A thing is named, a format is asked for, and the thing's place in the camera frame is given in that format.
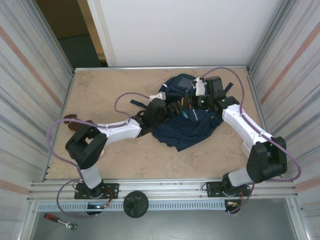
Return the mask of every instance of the red wrench handle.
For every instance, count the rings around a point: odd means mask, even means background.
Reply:
[[[50,221],[52,221],[52,222],[58,222],[58,220],[59,220],[59,218],[57,217],[57,216],[55,216],[55,215],[52,215],[52,214],[50,214],[50,213],[46,213],[44,216],[43,216],[45,219],[48,219],[48,220],[50,220]]]

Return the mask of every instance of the doorway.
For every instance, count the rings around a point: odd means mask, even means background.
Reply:
[[[107,67],[87,0],[36,0],[73,69]]]

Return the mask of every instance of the black round knob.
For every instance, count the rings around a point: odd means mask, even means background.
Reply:
[[[147,212],[148,207],[148,198],[141,191],[130,192],[123,201],[125,214],[135,219],[142,217]]]

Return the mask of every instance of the corrugated metal panel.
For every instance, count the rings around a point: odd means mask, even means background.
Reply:
[[[320,236],[320,1],[296,0],[252,81],[271,133],[282,136],[302,175],[295,186],[314,237]],[[288,163],[288,175],[296,174]]]
[[[30,183],[47,167],[72,69],[32,1],[0,3],[0,239],[15,239]]]

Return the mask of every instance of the white wall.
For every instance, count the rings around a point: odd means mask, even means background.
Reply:
[[[247,65],[283,0],[88,0],[109,66]]]

